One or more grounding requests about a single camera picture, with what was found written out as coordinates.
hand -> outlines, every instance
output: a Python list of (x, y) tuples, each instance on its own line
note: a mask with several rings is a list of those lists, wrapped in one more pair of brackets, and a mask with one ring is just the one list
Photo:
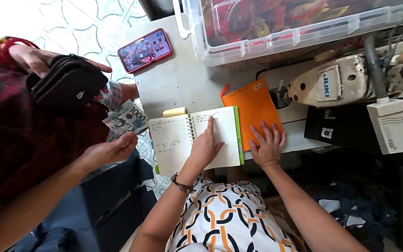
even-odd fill
[[(49, 67), (46, 62), (53, 57), (59, 55), (55, 52), (39, 50), (30, 46), (15, 44), (8, 50), (10, 56), (23, 68), (26, 72), (34, 72), (40, 78), (44, 78), (48, 72)], [(89, 63), (97, 66), (101, 71), (111, 73), (112, 69), (106, 65), (96, 63), (92, 60), (87, 60)], [(104, 93), (108, 93), (107, 86), (102, 89)], [(102, 95), (97, 95), (98, 99), (102, 99)]]
[(215, 144), (214, 118), (209, 117), (208, 128), (195, 139), (187, 161), (191, 163), (190, 169), (195, 169), (194, 174), (198, 175), (203, 171), (214, 160), (224, 144), (225, 142)]
[(286, 132), (284, 131), (282, 136), (280, 136), (275, 123), (271, 124), (273, 132), (263, 121), (261, 122), (261, 127), (265, 132), (265, 138), (255, 127), (251, 126), (251, 132), (259, 141), (261, 147), (258, 149), (253, 140), (249, 140), (249, 144), (254, 161), (265, 170), (268, 167), (279, 164), (278, 160), (281, 157), (281, 150), (286, 141)]
[(100, 166), (126, 160), (137, 143), (138, 137), (129, 131), (114, 142), (89, 147), (78, 160), (83, 162), (85, 167), (89, 167), (90, 172)]

table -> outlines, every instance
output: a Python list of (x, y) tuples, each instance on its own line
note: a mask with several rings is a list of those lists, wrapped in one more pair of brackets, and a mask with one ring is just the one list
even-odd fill
[[(188, 27), (187, 17), (183, 15), (183, 23)], [(222, 107), (220, 93), (226, 84), (231, 89), (241, 88), (255, 81), (256, 72), (261, 69), (227, 74), (224, 77), (210, 80), (209, 70), (195, 57), (192, 38), (182, 39), (178, 32), (175, 16), (156, 20), (143, 26), (128, 30), (128, 37), (139, 38), (157, 28), (163, 28), (169, 37), (173, 54), (158, 61), (152, 66), (135, 73), (135, 80), (144, 112), (150, 118), (163, 116), (163, 111), (178, 107), (186, 107), (188, 113), (199, 112)], [(280, 79), (290, 80), (313, 68), (315, 62), (304, 62), (302, 65), (287, 66), (261, 74), (269, 88), (279, 85)], [(287, 144), (283, 152), (298, 151), (328, 146), (316, 140), (304, 138), (306, 105), (292, 102), (279, 109), (278, 113), (287, 131)], [(251, 159), (251, 153), (245, 152), (245, 159)]]

maroon shirt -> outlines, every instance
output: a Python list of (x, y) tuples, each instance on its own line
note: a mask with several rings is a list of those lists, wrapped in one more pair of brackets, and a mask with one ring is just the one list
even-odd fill
[(25, 75), (0, 67), (0, 206), (107, 140), (107, 107), (79, 114), (38, 109)]

black wallet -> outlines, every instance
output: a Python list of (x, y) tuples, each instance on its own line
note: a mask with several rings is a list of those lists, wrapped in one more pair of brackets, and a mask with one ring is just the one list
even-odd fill
[(47, 64), (50, 71), (43, 79), (35, 73), (29, 74), (26, 79), (27, 89), (41, 108), (81, 109), (108, 82), (99, 68), (74, 54), (57, 55)]

1000 peso bill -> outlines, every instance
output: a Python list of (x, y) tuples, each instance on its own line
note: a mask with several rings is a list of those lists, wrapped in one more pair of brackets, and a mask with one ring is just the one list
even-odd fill
[(112, 112), (103, 122), (116, 134), (122, 135), (127, 131), (138, 134), (146, 129), (149, 117), (131, 100), (122, 104), (122, 107)]

